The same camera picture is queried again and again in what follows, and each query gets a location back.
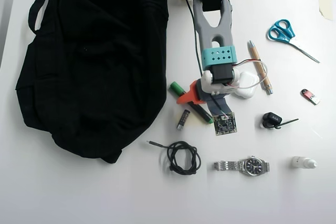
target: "white bottle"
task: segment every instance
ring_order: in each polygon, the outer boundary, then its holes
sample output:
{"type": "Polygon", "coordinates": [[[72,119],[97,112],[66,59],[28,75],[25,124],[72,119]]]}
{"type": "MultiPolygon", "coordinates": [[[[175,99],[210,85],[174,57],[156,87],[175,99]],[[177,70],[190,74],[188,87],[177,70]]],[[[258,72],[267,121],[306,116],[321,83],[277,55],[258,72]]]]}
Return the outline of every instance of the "white bottle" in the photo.
{"type": "Polygon", "coordinates": [[[317,167],[317,162],[308,157],[295,156],[292,159],[292,166],[302,169],[314,169],[317,167]]]}

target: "scissor blade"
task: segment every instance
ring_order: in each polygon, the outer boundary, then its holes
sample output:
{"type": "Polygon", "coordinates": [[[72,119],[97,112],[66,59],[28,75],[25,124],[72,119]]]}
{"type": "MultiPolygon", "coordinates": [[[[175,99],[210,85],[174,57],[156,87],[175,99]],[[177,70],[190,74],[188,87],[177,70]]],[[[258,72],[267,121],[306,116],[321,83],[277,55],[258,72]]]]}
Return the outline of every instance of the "scissor blade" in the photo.
{"type": "Polygon", "coordinates": [[[315,59],[312,55],[310,55],[309,53],[307,53],[306,51],[304,51],[301,47],[301,45],[298,43],[297,40],[295,39],[291,39],[289,42],[292,46],[294,46],[296,49],[298,49],[301,53],[303,53],[305,56],[307,56],[309,59],[315,61],[316,63],[321,63],[319,62],[317,59],[315,59]]]}

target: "watch face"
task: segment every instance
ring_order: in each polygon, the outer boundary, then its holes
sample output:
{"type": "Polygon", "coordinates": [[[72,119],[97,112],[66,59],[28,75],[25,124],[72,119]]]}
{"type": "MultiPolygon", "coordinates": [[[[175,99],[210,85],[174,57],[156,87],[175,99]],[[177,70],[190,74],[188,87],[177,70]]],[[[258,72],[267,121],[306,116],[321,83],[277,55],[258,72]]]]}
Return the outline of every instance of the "watch face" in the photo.
{"type": "Polygon", "coordinates": [[[250,158],[246,161],[246,171],[252,176],[258,176],[263,171],[263,164],[257,158],[250,158]]]}

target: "wristwatch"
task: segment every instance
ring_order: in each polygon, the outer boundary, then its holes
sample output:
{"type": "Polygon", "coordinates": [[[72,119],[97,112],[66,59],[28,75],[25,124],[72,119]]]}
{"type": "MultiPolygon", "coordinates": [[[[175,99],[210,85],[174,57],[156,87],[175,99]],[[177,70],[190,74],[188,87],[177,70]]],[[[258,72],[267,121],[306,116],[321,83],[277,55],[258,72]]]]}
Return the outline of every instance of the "wristwatch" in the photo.
{"type": "Polygon", "coordinates": [[[264,160],[251,156],[242,161],[218,161],[215,162],[217,170],[238,170],[249,176],[259,176],[269,172],[269,163],[264,160]]]}

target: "green marker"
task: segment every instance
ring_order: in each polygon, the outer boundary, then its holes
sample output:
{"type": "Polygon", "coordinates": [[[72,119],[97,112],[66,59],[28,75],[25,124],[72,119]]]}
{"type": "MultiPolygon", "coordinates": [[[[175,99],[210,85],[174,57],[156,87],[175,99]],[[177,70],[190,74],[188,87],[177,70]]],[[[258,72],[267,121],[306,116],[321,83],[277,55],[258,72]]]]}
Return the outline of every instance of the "green marker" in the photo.
{"type": "MultiPolygon", "coordinates": [[[[177,94],[179,97],[181,97],[182,95],[185,94],[185,91],[181,88],[180,85],[178,85],[176,82],[173,82],[171,85],[170,85],[170,88],[174,91],[175,94],[177,94]]],[[[206,112],[200,105],[196,105],[194,104],[193,102],[189,102],[188,103],[190,105],[190,107],[193,108],[193,110],[199,114],[206,123],[213,123],[214,120],[212,119],[212,116],[206,112]]]]}

